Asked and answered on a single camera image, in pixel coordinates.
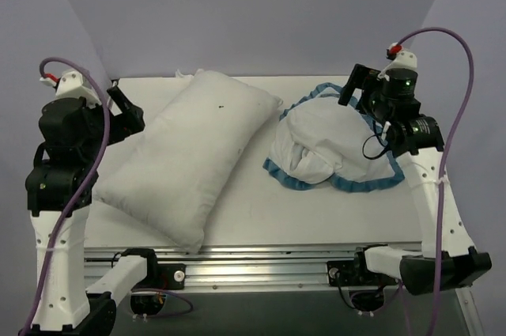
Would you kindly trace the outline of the blue patterned ruffled pillowcase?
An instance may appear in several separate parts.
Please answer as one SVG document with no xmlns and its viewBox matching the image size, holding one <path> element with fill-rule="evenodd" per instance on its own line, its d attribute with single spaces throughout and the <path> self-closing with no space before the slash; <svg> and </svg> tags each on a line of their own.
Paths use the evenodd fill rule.
<svg viewBox="0 0 506 336">
<path fill-rule="evenodd" d="M 311 190 L 329 183 L 339 191 L 391 189 L 405 176 L 380 140 L 381 125 L 357 109 L 357 98 L 339 104 L 342 87 L 317 85 L 284 110 L 263 168 L 283 187 Z"/>
</svg>

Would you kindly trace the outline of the white pillow insert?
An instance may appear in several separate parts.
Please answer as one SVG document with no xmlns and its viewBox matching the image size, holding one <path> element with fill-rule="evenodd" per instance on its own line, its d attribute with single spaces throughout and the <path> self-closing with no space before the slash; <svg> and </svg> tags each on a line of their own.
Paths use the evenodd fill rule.
<svg viewBox="0 0 506 336">
<path fill-rule="evenodd" d="M 119 169 L 96 185 L 94 198 L 186 252 L 198 252 L 232 170 L 281 104 L 264 89 L 217 71 L 197 71 L 146 126 Z"/>
</svg>

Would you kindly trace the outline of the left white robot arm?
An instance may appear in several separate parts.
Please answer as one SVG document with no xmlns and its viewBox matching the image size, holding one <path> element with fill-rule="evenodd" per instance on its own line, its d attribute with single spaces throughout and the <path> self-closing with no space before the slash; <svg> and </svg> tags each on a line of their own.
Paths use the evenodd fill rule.
<svg viewBox="0 0 506 336">
<path fill-rule="evenodd" d="M 92 105 L 83 96 L 57 99 L 42 109 L 43 142 L 25 181 L 36 235 L 37 289 L 22 335 L 109 335 L 117 307 L 132 288 L 150 288 L 159 280 L 155 251 L 129 248 L 99 281 L 85 284 L 85 227 L 98 166 L 108 145 L 145 128 L 142 109 L 119 87 L 107 93 L 118 115 L 102 100 Z"/>
</svg>

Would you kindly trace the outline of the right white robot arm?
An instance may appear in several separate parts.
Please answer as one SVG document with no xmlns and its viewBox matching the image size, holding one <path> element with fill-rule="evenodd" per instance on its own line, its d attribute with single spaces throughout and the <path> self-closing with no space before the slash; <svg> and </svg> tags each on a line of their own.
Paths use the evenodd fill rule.
<svg viewBox="0 0 506 336">
<path fill-rule="evenodd" d="M 354 91 L 361 91 L 356 109 L 381 126 L 387 151 L 410 188 L 422 234 L 419 252 L 366 247 L 352 261 L 351 273 L 363 283 L 378 274 L 396 278 L 415 296 L 470 286 L 492 267 L 489 253 L 477 251 L 459 215 L 441 165 L 449 145 L 437 121 L 420 112 L 417 78 L 408 68 L 381 73 L 356 64 L 338 100 L 347 105 Z"/>
</svg>

